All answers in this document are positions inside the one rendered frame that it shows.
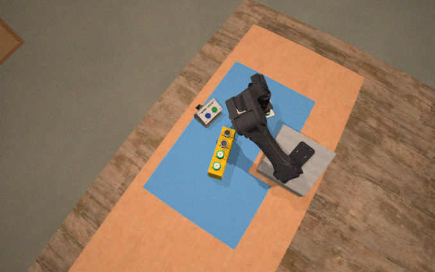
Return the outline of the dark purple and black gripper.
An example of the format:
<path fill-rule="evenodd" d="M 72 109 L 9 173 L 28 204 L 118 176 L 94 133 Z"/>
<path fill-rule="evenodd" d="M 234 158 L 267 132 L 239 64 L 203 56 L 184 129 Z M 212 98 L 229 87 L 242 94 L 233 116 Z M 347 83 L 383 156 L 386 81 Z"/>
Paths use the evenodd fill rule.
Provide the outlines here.
<path fill-rule="evenodd" d="M 262 110 L 264 111 L 265 114 L 269 113 L 271 109 L 273 109 L 273 106 L 271 104 L 271 102 L 269 101 L 269 103 L 267 105 L 260 105 Z"/>

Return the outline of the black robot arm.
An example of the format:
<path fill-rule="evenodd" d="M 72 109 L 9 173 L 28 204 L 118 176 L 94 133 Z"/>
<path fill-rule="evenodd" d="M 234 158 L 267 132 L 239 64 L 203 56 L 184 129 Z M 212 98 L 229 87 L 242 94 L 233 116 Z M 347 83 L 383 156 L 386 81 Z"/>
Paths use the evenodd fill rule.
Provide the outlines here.
<path fill-rule="evenodd" d="M 303 141 L 290 155 L 281 149 L 268 130 L 266 115 L 260 106 L 267 105 L 271 98 L 264 75 L 256 73 L 250 78 L 252 82 L 248 84 L 247 89 L 225 101 L 228 113 L 235 131 L 258 145 L 273 165 L 273 176 L 287 183 L 300 177 L 303 173 L 301 167 L 313 156 L 315 150 Z M 241 115 L 237 113 L 237 110 L 243 112 L 247 109 L 248 111 Z"/>

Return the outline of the blue flat mat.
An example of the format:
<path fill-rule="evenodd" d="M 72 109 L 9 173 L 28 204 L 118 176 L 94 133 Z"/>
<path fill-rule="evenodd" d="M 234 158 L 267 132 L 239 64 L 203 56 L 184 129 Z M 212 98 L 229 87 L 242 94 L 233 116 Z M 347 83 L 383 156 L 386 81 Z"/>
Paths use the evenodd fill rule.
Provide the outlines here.
<path fill-rule="evenodd" d="M 222 179 L 209 177 L 208 170 L 222 128 L 234 130 L 225 101 L 247 89 L 256 73 L 236 61 L 204 102 L 214 98 L 222 114 L 208 128 L 193 117 L 143 186 L 233 250 L 271 187 L 248 172 L 261 149 L 235 132 Z M 315 101 L 264 78 L 275 114 L 267 119 L 270 134 L 275 139 L 283 124 L 300 133 Z"/>

